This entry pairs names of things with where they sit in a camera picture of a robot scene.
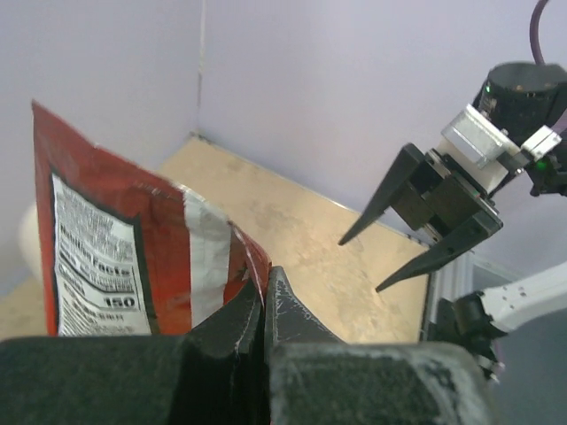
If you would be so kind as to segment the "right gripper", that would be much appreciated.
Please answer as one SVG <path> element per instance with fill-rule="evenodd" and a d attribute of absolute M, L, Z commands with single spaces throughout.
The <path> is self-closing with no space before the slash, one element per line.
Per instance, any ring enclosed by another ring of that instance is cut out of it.
<path fill-rule="evenodd" d="M 466 105 L 443 128 L 436 147 L 424 154 L 412 143 L 400 149 L 338 245 L 349 243 L 392 206 L 411 229 L 425 231 L 437 243 L 387 277 L 376 292 L 440 270 L 502 229 L 489 198 L 515 172 L 503 162 L 519 152 L 484 114 Z"/>

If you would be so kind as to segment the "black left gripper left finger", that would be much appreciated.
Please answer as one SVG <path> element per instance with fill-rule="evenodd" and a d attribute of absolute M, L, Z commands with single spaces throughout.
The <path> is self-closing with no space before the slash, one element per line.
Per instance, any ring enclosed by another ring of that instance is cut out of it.
<path fill-rule="evenodd" d="M 247 283 L 182 336 L 1 345 L 4 424 L 258 424 L 261 302 Z"/>

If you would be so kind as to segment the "red chips bag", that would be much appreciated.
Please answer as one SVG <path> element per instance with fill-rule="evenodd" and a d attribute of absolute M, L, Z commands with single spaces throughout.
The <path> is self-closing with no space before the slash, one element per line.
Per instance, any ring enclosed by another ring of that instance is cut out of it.
<path fill-rule="evenodd" d="M 50 335 L 181 335 L 247 283 L 266 292 L 269 256 L 220 208 L 32 113 Z"/>

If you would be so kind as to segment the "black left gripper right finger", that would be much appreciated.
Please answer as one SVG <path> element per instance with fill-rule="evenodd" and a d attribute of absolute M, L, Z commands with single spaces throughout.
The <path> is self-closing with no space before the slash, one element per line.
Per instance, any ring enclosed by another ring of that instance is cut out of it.
<path fill-rule="evenodd" d="M 453 344 L 348 344 L 269 275 L 265 350 L 274 424 L 494 424 L 476 361 Z"/>

